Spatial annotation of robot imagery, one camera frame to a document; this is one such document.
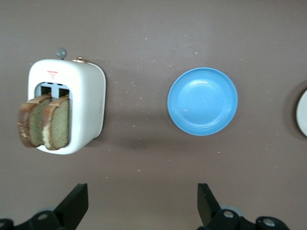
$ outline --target bread slice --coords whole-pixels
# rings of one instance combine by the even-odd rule
[[[43,111],[43,142],[48,150],[58,150],[69,142],[69,96],[60,97]]]
[[[18,131],[26,147],[34,148],[43,144],[42,113],[50,102],[51,95],[44,94],[21,105],[18,114]]]

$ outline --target blue plate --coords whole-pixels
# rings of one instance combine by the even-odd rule
[[[235,85],[221,71],[192,69],[172,85],[167,109],[178,128],[198,136],[223,129],[236,113],[238,96]]]

